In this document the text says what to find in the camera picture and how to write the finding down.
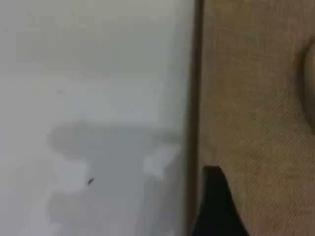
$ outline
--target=white wall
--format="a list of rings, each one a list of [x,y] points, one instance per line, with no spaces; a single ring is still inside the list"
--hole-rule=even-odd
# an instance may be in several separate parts
[[[182,235],[192,17],[0,1],[0,235]]]

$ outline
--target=textured fabric surface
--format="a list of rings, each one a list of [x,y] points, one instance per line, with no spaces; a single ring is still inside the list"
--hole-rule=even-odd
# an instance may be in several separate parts
[[[199,160],[251,236],[315,235],[315,136],[299,97],[314,0],[205,0]]]

